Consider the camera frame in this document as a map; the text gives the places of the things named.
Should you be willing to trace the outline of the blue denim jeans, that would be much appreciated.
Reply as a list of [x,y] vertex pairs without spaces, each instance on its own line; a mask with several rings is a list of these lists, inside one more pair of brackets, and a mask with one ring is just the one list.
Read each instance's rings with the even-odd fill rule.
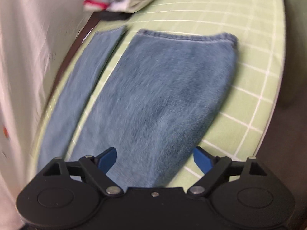
[[107,175],[123,189],[166,186],[220,110],[236,72],[229,33],[177,35],[139,30],[68,149],[100,73],[126,28],[96,33],[77,60],[51,114],[36,168],[116,148]]

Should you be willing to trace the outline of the folded black garment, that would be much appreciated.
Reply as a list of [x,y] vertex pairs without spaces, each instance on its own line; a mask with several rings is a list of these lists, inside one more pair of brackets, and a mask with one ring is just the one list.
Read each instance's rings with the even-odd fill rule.
[[109,11],[101,11],[98,12],[98,17],[101,21],[119,21],[119,20],[127,20],[131,18],[133,14],[126,12],[109,12]]

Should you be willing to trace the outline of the grey carrot print fabric wardrobe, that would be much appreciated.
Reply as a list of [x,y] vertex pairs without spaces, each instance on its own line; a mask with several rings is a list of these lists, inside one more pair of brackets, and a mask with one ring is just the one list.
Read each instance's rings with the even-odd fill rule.
[[15,203],[56,74],[89,15],[78,0],[1,0],[1,229]]

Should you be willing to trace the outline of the green grid bed sheet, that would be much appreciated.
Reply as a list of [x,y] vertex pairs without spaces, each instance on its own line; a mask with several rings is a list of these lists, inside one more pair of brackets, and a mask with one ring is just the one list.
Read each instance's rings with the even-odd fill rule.
[[238,38],[236,76],[229,95],[200,146],[212,155],[244,161],[256,155],[270,123],[281,84],[285,56],[283,0],[154,0],[127,21],[100,22],[91,27],[55,89],[37,131],[29,179],[48,121],[76,61],[96,32],[125,25],[126,35],[106,65],[69,144],[73,149],[93,104],[133,36],[140,29],[170,34],[212,35],[227,32]]

